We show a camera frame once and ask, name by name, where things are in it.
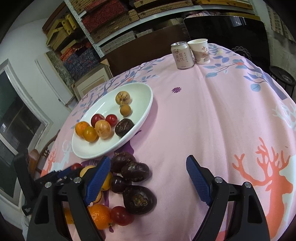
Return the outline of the speckled yellow fruit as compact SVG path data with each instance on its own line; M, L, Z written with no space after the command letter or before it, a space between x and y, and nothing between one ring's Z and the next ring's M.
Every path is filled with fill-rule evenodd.
M127 91L120 91L115 96L115 101L118 105L122 106L124 104L129 104L131 101L130 94Z

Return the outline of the red plum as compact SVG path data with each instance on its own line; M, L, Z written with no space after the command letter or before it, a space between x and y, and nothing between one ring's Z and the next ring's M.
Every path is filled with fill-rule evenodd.
M96 113L92 118L91 118L91 125L95 127L95 124L100 121L100 120L105 120L105 117L102 114Z
M112 128L115 127L118 123L118 117L115 114L107 115L105 120L110 124Z

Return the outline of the red tomato front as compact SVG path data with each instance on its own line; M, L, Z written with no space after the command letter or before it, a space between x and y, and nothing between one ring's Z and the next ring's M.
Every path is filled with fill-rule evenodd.
M120 226L127 226L134 221L134 215L128 213L126 208L123 206L116 206L112 208L110 217L115 224Z

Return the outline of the black board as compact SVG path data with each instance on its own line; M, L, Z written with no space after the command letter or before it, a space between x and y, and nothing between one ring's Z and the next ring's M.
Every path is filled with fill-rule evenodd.
M207 39L269 71L270 52L262 21L241 16L193 16L184 19L191 40Z

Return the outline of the metal storage shelf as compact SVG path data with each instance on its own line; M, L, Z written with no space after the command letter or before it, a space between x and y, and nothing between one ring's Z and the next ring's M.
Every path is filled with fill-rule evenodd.
M63 1L43 25L46 45L59 49L81 30L100 57L118 35L165 16L206 10L253 15L251 1Z

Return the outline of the small yellow orange fruit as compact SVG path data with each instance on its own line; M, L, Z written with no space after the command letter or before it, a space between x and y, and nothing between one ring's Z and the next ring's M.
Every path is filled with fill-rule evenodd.
M90 143L95 142L98 139L98 134L92 126L88 126L83 131L83 138Z

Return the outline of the small orange mandarin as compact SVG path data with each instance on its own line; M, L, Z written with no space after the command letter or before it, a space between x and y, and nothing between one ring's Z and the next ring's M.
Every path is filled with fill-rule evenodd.
M75 125L75 133L81 137L81 138L84 138L83 137L83 133L84 133L84 130L89 126L89 123L88 122L85 122L85 121L81 121L79 123L77 123Z

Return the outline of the paper cup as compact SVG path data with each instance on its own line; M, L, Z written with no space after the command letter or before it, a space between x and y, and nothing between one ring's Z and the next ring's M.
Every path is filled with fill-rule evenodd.
M189 45L197 64L205 65L210 63L208 40L195 39L187 42Z

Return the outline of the yellow orange left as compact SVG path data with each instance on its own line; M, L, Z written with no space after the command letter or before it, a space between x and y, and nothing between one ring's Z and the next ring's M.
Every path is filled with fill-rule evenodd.
M107 177L106 177L102 187L101 187L101 191L107 191L111 187L112 177L113 177L113 174L111 172L109 172L107 174Z

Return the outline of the white oval plate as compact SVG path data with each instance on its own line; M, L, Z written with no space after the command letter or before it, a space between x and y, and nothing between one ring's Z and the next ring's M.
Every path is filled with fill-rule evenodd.
M153 99L152 89L144 83L126 84L103 96L75 126L74 154L86 160L122 147L144 124Z

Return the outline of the orange mandarin right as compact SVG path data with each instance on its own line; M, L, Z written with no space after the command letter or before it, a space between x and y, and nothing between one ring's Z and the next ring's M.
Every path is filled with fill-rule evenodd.
M94 204L88 207L88 211L98 230L104 230L113 225L113 220L110 217L110 209L107 206Z

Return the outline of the wooden chair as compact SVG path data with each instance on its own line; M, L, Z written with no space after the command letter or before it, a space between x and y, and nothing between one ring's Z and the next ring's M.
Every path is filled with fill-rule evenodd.
M41 152L37 149L33 149L29 152L29 173L32 178L35 177L36 172L41 174L41 169L38 168L38 164L42 159L46 159L49 156L49 146L55 142L60 130L53 136L43 147Z

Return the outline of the small red tomato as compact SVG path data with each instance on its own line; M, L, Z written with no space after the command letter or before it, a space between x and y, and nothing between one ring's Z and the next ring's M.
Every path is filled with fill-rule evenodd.
M83 168L83 167L82 167L81 164L79 164L79 163L75 163L75 164L73 164L73 165L70 167L70 170L71 170L71 171L76 171L76 170L81 171L82 168Z

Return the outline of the pink deer tablecloth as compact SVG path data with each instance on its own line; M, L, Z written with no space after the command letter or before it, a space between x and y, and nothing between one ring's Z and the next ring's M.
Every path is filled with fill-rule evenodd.
M246 58L216 44L210 63L186 70L173 56L142 63L90 90L70 113L42 174L81 162L71 148L75 125L100 98L121 85L152 88L151 111L123 146L152 172L144 186L157 197L150 213L105 232L107 240L191 240L207 212L186 170L193 155L228 183L250 182L270 238L295 216L295 102Z

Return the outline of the large yellow passion fruit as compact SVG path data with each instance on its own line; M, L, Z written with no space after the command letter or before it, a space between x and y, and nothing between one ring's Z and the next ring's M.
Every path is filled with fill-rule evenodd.
M112 132L111 125L105 120L97 121L95 124L95 130L98 136L104 140L109 138Z

